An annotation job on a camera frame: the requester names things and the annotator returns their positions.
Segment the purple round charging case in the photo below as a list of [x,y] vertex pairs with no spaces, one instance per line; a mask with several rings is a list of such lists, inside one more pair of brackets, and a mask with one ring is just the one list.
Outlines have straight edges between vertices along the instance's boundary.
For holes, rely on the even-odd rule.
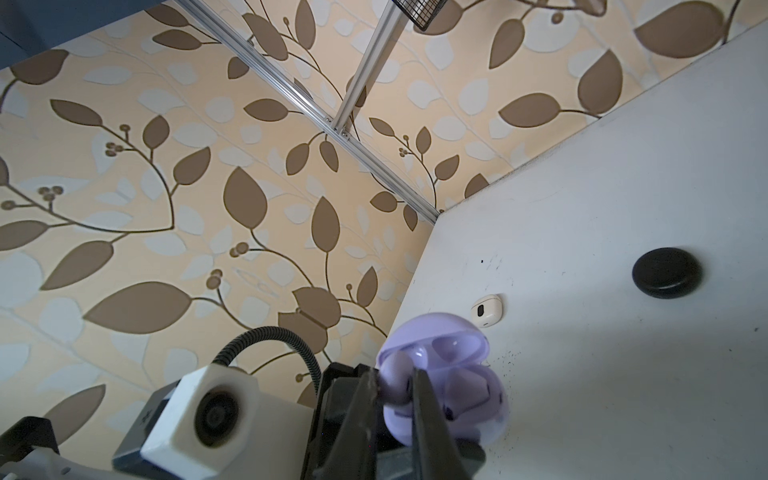
[[389,433],[412,444],[413,371],[425,371],[450,435],[482,446],[504,433],[509,405],[499,377],[484,364],[490,343],[470,321],[450,313],[419,315],[392,332],[376,357]]

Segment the black round charging case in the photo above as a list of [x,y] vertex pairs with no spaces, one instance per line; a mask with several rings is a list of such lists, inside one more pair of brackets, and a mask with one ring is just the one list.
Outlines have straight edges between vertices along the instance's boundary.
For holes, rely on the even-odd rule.
[[642,293],[657,299],[676,299],[698,288],[704,269],[687,250],[663,247],[643,254],[633,265],[631,275]]

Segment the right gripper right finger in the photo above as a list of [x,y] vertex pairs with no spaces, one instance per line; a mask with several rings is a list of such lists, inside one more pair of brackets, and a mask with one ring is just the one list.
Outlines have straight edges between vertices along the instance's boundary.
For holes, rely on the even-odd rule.
[[414,478],[470,479],[426,371],[414,369],[411,393]]

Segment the white earbud charging case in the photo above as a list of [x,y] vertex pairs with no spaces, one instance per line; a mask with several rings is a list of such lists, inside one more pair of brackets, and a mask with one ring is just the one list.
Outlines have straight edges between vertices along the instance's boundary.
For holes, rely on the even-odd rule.
[[492,294],[479,299],[471,309],[471,322],[478,328],[489,328],[503,318],[502,298]]

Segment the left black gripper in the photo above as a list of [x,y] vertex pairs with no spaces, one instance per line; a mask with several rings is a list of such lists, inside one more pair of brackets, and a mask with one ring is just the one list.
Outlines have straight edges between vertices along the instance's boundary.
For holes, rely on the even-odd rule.
[[[351,368],[339,363],[332,363],[315,383],[316,408],[301,473],[303,479],[318,479],[317,469],[321,468],[327,460],[350,408],[358,380],[368,370],[375,371],[379,390],[375,479],[415,479],[412,444],[409,446],[398,444],[384,426],[384,403],[378,371],[367,366]],[[476,442],[456,439],[454,441],[462,464],[472,479],[486,463],[486,453]]]

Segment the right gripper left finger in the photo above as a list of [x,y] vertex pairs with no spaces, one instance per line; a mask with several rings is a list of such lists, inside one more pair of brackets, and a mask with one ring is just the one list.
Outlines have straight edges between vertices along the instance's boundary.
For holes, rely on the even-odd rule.
[[378,385],[374,370],[358,380],[351,405],[318,479],[375,479]]

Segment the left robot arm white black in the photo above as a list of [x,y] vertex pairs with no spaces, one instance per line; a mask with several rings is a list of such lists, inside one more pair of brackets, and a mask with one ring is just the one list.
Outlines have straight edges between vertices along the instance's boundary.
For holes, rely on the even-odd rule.
[[[305,362],[315,409],[262,393],[232,367],[248,347],[279,341]],[[28,416],[1,438],[5,479],[470,479],[483,448],[450,435],[425,371],[412,368],[412,442],[380,431],[383,390],[372,368],[322,372],[309,346],[282,327],[258,327],[230,341],[212,363],[156,391],[113,466],[62,456],[50,419]]]

